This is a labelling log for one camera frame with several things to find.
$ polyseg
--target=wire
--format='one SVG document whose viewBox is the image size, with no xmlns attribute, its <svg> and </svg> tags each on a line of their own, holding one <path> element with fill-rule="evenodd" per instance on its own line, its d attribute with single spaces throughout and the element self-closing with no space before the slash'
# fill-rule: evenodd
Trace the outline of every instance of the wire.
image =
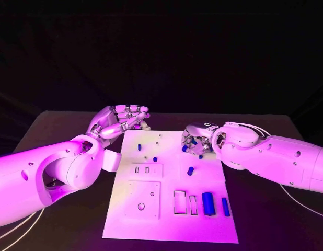
<svg viewBox="0 0 323 251">
<path fill-rule="evenodd" d="M 7 236 L 7 235 L 9 235 L 27 222 L 28 222 L 28 220 L 33 218 L 33 216 L 35 215 L 37 213 L 34 213 L 30 217 L 28 217 L 28 219 L 8 232 L 8 233 L 5 233 L 2 236 L 0 236 L 0 239 Z"/>
<path fill-rule="evenodd" d="M 15 241 L 2 251 L 8 250 L 8 249 L 20 242 L 20 240 L 24 238 L 24 236 L 27 235 L 27 233 L 31 231 L 31 229 L 34 228 L 35 224 L 37 224 L 38 221 L 40 221 L 40 217 L 41 217 L 41 215 L 43 215 L 43 213 L 44 213 L 44 210 L 45 210 L 45 209 L 43 208 L 41 213 L 40 213 L 40 216 L 38 216 L 38 218 L 37 218 L 34 224 L 31 225 L 28 231 L 25 232 L 25 234 L 17 239 L 17 241 Z"/>
<path fill-rule="evenodd" d="M 309 208 L 302 202 L 299 202 L 297 199 L 293 197 L 293 195 L 292 195 L 287 191 L 286 191 L 286 193 L 287 193 L 287 195 L 292 197 L 292 199 L 293 199 L 306 209 L 309 209 L 312 212 L 315 212 L 315 213 L 318 213 L 319 215 L 323 216 L 322 213 L 316 212 L 316 211 L 315 211 L 312 208 Z"/>
<path fill-rule="evenodd" d="M 243 123 L 238 123 L 238 124 L 241 124 L 241 125 L 244 125 L 244 126 L 253 126 L 253 127 L 256 127 L 254 125 L 250 125 L 250 124 L 243 124 Z M 290 198 L 292 198 L 306 209 L 309 209 L 312 212 L 315 212 L 315 213 L 318 213 L 319 215 L 323 216 L 322 213 L 316 212 L 312 208 L 309 208 L 309 207 L 293 197 L 293 195 L 286 191 L 286 189 L 284 189 L 284 192 L 287 193 L 287 195 L 290 196 Z"/>
</svg>

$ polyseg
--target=blue cylinder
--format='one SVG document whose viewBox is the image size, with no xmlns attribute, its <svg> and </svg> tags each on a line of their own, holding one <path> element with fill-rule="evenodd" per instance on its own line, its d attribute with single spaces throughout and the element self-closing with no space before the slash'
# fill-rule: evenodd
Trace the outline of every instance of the blue cylinder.
<svg viewBox="0 0 323 251">
<path fill-rule="evenodd" d="M 223 198 L 223 204 L 224 204 L 224 216 L 230 216 L 230 208 L 228 208 L 228 199 Z"/>
<path fill-rule="evenodd" d="M 188 170 L 188 175 L 189 175 L 189 176 L 194 174 L 194 171 L 195 171 L 195 168 L 194 168 L 194 167 L 189 167 L 189 170 Z"/>
<path fill-rule="evenodd" d="M 202 194 L 202 200 L 204 200 L 205 215 L 208 216 L 215 215 L 217 210 L 215 210 L 215 203 L 214 203 L 214 195 L 210 192 L 205 192 Z"/>
</svg>

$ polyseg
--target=white board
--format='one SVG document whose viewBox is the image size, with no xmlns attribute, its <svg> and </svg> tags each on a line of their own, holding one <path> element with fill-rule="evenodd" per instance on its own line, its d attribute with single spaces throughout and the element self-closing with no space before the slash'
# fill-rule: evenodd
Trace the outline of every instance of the white board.
<svg viewBox="0 0 323 251">
<path fill-rule="evenodd" d="M 103 238 L 238 243 L 231 205 L 231 216 L 224 215 L 228 190 L 221 161 L 212 153 L 200 159 L 182 152 L 182 133 L 126 132 Z M 175 191 L 184 193 L 175 197 Z M 214 195 L 214 216 L 204 214 L 205 192 Z M 179 212 L 187 207 L 187 214 L 175 213 L 176 206 Z"/>
</svg>

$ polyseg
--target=circular hole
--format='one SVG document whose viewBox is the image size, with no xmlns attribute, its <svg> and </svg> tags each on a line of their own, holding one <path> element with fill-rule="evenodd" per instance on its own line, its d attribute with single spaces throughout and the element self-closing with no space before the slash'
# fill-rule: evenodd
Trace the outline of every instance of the circular hole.
<svg viewBox="0 0 323 251">
<path fill-rule="evenodd" d="M 21 176 L 22 176 L 22 178 L 24 178 L 25 180 L 28 180 L 28 173 L 27 173 L 27 171 L 25 171 L 25 170 L 22 170 L 22 172 L 21 172 Z"/>
<path fill-rule="evenodd" d="M 138 205 L 138 209 L 139 209 L 139 210 L 145 210 L 145 203 L 140 203 L 140 204 Z"/>
</svg>

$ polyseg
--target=table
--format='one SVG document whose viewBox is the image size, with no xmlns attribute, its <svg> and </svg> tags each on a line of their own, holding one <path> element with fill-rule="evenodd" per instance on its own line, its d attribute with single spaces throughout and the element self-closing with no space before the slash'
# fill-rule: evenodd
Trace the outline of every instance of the table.
<svg viewBox="0 0 323 251">
<path fill-rule="evenodd" d="M 44 112 L 15 149 L 15 152 L 71 140 L 84 134 L 96 112 Z M 152 113 L 148 123 L 153 130 L 184 131 L 189 123 L 227 121 L 254 124 L 273 135 L 302 139 L 286 115 L 224 115 Z M 123 136 L 109 147 L 122 150 Z M 109 201 L 116 173 L 102 171 L 93 186 L 66 196 L 50 206 L 34 229 L 9 250 L 323 250 L 323 217 L 303 208 L 279 184 L 224 165 L 231 207 L 240 244 L 159 242 L 103 239 Z M 308 206 L 323 212 L 323 195 L 289 188 Z M 20 238 L 30 222 L 0 240 L 0 250 Z M 0 227 L 0 235 L 18 223 Z"/>
</svg>

